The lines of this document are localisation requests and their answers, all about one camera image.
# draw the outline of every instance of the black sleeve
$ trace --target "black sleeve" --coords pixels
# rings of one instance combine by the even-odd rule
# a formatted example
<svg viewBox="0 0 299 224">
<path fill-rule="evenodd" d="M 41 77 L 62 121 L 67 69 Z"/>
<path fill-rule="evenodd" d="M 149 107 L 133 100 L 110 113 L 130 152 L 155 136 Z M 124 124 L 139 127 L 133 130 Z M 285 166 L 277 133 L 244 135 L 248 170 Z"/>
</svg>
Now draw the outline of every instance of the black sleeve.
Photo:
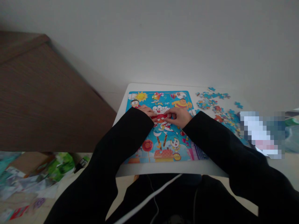
<svg viewBox="0 0 299 224">
<path fill-rule="evenodd" d="M 260 152 L 244 146 L 225 126 L 199 112 L 183 129 L 229 175 L 235 195 L 259 207 L 259 217 L 277 217 L 299 210 L 298 192 Z"/>
<path fill-rule="evenodd" d="M 154 126 L 142 111 L 131 108 L 97 144 L 89 165 L 62 193 L 45 223 L 104 223 L 117 196 L 115 175 L 142 145 Z"/>
</svg>

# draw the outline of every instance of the black jacket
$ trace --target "black jacket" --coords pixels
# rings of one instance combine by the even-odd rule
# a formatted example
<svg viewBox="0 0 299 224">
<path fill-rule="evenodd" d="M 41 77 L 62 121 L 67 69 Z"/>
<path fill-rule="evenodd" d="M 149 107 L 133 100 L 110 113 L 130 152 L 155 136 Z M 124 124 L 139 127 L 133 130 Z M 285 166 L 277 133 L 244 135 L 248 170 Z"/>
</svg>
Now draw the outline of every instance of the black jacket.
<svg viewBox="0 0 299 224">
<path fill-rule="evenodd" d="M 97 144 L 89 165 L 58 198 L 45 223 L 104 223 L 117 196 L 115 175 L 124 160 L 142 145 L 153 125 L 142 111 L 129 109 Z M 136 130 L 139 138 L 131 135 Z M 199 183 L 182 184 L 183 175 L 156 196 L 160 211 L 154 223 L 169 221 L 175 214 L 186 223 L 298 222 L 299 193 L 281 172 L 268 165 L 264 155 L 244 146 L 229 129 L 203 112 L 183 131 L 229 175 L 234 194 L 259 207 L 259 215 L 256 217 L 237 202 L 220 181 L 203 175 Z M 175 175 L 148 177 L 157 190 Z M 153 192 L 148 177 L 141 175 L 128 187 L 123 202 L 107 223 L 117 221 Z M 151 200 L 128 223 L 149 223 L 156 212 Z"/>
</svg>

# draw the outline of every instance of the white cable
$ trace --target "white cable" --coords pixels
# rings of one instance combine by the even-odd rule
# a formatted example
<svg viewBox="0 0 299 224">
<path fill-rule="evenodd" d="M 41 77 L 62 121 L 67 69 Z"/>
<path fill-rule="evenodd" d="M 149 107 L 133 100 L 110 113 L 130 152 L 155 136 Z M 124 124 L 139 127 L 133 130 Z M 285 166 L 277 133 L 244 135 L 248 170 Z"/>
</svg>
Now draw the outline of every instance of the white cable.
<svg viewBox="0 0 299 224">
<path fill-rule="evenodd" d="M 152 188 L 153 192 L 155 192 L 155 190 L 154 190 L 154 188 L 153 188 L 153 186 L 152 186 L 152 181 L 151 181 L 151 179 L 150 179 L 150 177 L 149 177 L 149 175 L 148 175 L 148 174 L 147 174 L 147 177 L 149 178 L 150 187 Z M 153 223 L 154 223 L 154 220 L 155 220 L 155 218 L 156 218 L 156 217 L 157 217 L 157 215 L 159 214 L 159 207 L 158 207 L 158 204 L 157 204 L 157 202 L 156 202 L 156 197 L 154 197 L 154 202 L 155 202 L 155 204 L 156 204 L 156 206 L 157 206 L 157 213 L 154 215 L 154 217 L 152 218 L 152 221 L 150 221 L 150 223 L 149 223 L 149 224 L 153 224 Z"/>
<path fill-rule="evenodd" d="M 116 221 L 114 224 L 123 224 L 125 223 L 129 218 L 131 218 L 133 215 L 135 215 L 140 209 L 142 209 L 153 197 L 155 197 L 157 194 L 159 194 L 161 191 L 163 191 L 169 184 L 174 182 L 176 179 L 178 179 L 182 174 L 179 174 L 175 176 L 173 179 L 165 183 L 159 190 L 151 193 L 143 202 L 141 202 L 139 205 L 137 205 L 134 209 L 132 209 L 130 212 L 125 214 L 122 218 L 120 218 L 118 221 Z"/>
</svg>

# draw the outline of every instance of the white wall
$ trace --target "white wall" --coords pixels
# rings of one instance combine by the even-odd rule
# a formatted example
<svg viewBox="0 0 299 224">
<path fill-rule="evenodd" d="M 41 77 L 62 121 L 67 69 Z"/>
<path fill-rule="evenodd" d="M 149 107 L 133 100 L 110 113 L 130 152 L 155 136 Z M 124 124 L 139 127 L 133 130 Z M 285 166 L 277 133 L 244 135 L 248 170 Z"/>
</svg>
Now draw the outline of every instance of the white wall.
<svg viewBox="0 0 299 224">
<path fill-rule="evenodd" d="M 2 29 L 46 33 L 115 110 L 131 82 L 239 89 L 256 110 L 299 106 L 295 0 L 9 0 L 0 10 Z"/>
</svg>

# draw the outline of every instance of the wooden cabinet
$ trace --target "wooden cabinet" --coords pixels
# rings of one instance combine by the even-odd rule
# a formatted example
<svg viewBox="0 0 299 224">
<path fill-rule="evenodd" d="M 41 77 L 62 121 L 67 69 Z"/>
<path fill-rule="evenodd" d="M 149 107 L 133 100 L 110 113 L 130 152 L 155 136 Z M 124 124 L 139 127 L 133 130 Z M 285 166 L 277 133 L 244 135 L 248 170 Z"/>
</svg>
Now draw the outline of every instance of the wooden cabinet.
<svg viewBox="0 0 299 224">
<path fill-rule="evenodd" d="M 0 32 L 0 150 L 93 152 L 116 112 L 47 41 Z"/>
</svg>

